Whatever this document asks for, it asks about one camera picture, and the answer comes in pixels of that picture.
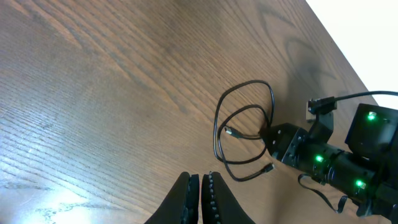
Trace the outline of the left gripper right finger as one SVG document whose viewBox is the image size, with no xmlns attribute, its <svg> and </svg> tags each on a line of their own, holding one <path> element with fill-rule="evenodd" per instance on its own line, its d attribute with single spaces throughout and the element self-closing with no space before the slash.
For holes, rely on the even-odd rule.
<svg viewBox="0 0 398 224">
<path fill-rule="evenodd" d="M 254 224 L 219 172 L 203 176 L 201 210 L 204 224 Z"/>
</svg>

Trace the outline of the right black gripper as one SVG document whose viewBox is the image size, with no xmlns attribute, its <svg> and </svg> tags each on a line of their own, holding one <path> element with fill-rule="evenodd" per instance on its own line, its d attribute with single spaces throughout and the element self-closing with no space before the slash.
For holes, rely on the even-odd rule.
<svg viewBox="0 0 398 224">
<path fill-rule="evenodd" d="M 310 169 L 310 159 L 305 152 L 307 130 L 284 123 L 262 128 L 259 134 L 274 159 L 298 170 Z"/>
</svg>

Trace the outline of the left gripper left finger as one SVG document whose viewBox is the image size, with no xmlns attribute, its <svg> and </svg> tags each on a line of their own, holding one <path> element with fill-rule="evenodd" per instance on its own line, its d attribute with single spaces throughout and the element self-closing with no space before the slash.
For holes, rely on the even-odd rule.
<svg viewBox="0 0 398 224">
<path fill-rule="evenodd" d="M 197 224 L 199 193 L 199 175 L 182 172 L 145 224 Z"/>
</svg>

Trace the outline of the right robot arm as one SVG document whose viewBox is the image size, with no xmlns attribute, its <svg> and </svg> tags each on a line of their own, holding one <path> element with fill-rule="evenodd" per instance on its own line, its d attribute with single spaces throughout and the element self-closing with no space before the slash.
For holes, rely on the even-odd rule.
<svg viewBox="0 0 398 224">
<path fill-rule="evenodd" d="M 259 132 L 269 154 L 281 163 L 343 192 L 335 213 L 348 199 L 358 217 L 380 215 L 397 223 L 397 110 L 359 104 L 344 151 L 328 143 L 333 113 L 318 114 L 309 131 L 290 123 Z"/>
</svg>

